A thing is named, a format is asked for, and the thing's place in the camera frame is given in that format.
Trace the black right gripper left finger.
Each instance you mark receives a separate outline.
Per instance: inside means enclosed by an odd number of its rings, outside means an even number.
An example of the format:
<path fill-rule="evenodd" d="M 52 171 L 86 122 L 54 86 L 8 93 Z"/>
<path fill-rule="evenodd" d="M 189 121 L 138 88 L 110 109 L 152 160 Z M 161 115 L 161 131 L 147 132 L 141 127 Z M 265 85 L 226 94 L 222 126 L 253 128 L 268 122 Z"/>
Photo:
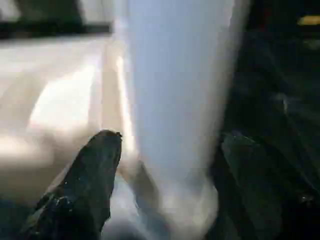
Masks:
<path fill-rule="evenodd" d="M 101 130 L 78 152 L 63 180 L 38 201 L 21 240 L 99 240 L 122 154 L 120 132 Z"/>

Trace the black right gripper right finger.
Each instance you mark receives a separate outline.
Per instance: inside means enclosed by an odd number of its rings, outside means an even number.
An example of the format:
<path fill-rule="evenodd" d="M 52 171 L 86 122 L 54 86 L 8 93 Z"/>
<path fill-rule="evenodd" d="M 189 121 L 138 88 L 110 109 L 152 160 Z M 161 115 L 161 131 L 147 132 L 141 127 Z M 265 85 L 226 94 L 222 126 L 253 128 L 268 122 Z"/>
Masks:
<path fill-rule="evenodd" d="M 216 151 L 219 240 L 317 240 L 320 195 L 276 151 L 224 134 Z"/>

